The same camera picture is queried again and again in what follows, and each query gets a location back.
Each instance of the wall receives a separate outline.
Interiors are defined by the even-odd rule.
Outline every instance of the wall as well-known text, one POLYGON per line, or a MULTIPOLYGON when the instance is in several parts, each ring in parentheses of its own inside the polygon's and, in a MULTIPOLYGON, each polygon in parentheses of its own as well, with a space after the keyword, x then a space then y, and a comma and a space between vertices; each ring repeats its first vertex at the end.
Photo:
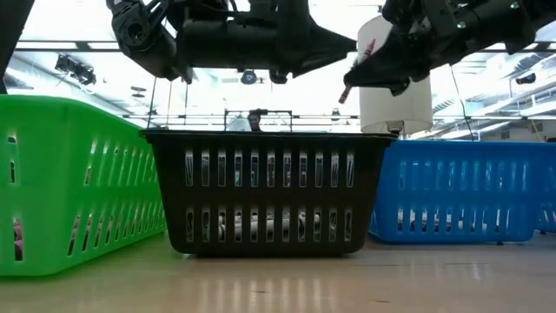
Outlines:
MULTIPOLYGON (((544 140, 546 138, 556 137, 556 121, 537 121, 537 124, 542 123, 543 130, 539 131, 540 137, 544 140)), ((538 142, 539 136, 535 132, 531 132, 531 122, 528 124, 523 124, 520 127, 512 127, 509 129, 510 138, 501 139, 501 134, 499 131, 489 134, 487 136, 481 136, 481 141, 511 141, 511 142, 538 142)))

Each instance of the wooden floor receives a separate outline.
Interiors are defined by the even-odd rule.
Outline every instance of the wooden floor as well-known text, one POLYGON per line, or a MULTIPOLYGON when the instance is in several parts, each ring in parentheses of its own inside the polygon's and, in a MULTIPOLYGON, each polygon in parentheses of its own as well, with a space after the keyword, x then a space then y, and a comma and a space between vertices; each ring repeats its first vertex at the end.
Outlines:
POLYGON ((0 279, 0 312, 554 312, 556 236, 385 246, 339 259, 197 259, 157 236, 42 279, 0 279))

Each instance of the person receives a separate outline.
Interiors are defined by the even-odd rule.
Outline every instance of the person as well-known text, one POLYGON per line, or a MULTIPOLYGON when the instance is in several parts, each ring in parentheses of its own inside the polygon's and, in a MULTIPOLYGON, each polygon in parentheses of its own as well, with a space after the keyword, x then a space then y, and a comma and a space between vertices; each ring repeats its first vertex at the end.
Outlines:
POLYGON ((258 110, 250 111, 247 119, 249 120, 251 131, 262 131, 259 125, 261 123, 261 113, 258 110))

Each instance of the basket rim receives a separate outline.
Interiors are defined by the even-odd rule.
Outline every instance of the basket rim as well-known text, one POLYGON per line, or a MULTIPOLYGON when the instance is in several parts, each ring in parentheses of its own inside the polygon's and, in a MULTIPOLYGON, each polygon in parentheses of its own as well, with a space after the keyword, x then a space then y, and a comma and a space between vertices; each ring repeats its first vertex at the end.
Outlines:
POLYGON ((377 138, 397 141, 394 134, 363 134, 363 133, 312 133, 312 132, 252 132, 252 131, 213 131, 213 130, 140 130, 141 137, 297 137, 297 138, 377 138))

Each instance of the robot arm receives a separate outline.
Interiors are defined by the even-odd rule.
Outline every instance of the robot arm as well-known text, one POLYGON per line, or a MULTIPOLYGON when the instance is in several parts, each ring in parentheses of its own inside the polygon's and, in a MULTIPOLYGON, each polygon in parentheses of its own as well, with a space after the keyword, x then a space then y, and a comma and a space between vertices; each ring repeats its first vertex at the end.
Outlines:
POLYGON ((107 0, 122 52, 156 77, 193 80, 192 68, 269 70, 287 82, 355 51, 356 42, 318 26, 308 0, 107 0), (163 23, 177 31, 172 37, 163 23))
POLYGON ((389 88, 394 96, 430 70, 455 64, 495 43, 524 49, 556 20, 554 0, 387 0, 393 28, 372 56, 344 76, 346 85, 389 88))

